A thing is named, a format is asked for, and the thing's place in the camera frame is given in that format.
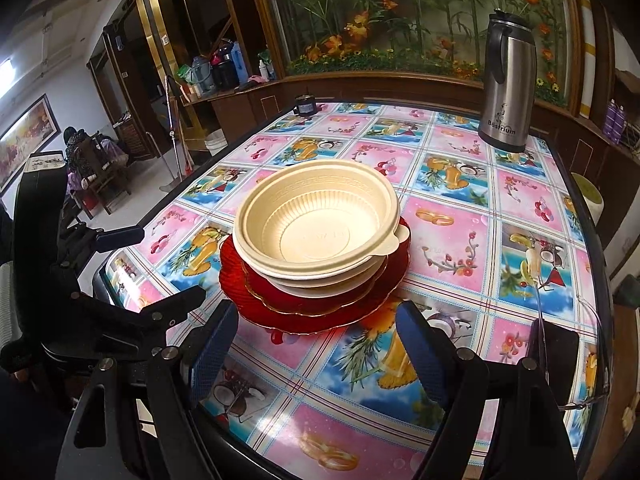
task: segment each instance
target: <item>purple bottle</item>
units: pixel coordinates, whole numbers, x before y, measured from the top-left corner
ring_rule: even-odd
[[[620,139],[622,138],[622,132],[625,129],[625,109],[624,107],[618,108],[618,113],[616,114],[616,121],[613,123],[613,131],[611,133],[611,140],[614,144],[620,143]]]
[[[616,116],[618,114],[618,107],[616,106],[616,102],[612,99],[607,106],[607,115],[604,119],[604,126],[602,127],[602,133],[607,137],[611,136],[611,132],[613,131],[613,124],[616,122]]]

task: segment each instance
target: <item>white bottle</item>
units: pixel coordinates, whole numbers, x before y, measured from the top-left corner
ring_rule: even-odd
[[[264,64],[263,60],[260,60],[260,65],[258,65],[260,69],[260,75],[264,78],[265,81],[269,80],[269,71],[267,70],[267,66]]]

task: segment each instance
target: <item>logo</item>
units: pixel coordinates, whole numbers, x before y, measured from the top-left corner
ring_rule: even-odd
[[[505,111],[506,106],[507,106],[507,103],[502,103],[502,106],[500,107],[500,111],[495,115],[495,121],[488,119],[487,124],[489,124],[489,126],[491,126],[492,128],[495,128],[496,130],[504,134],[515,135],[516,130],[511,128],[508,124],[502,123],[504,121],[504,116],[506,114],[506,111]]]

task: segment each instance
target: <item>thermos lid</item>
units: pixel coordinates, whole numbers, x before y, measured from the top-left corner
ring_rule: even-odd
[[[510,12],[504,12],[500,9],[494,9],[494,13],[489,15],[489,20],[491,20],[492,22],[507,22],[511,25],[526,28],[527,30],[532,29],[531,25],[529,25],[529,23],[527,23],[527,20],[525,20],[522,16],[511,14]]]

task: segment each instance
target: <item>thermos handle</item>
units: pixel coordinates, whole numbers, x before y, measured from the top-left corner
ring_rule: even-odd
[[[495,81],[504,83],[504,67],[502,66],[502,37],[509,27],[496,23],[489,36],[489,69]]]

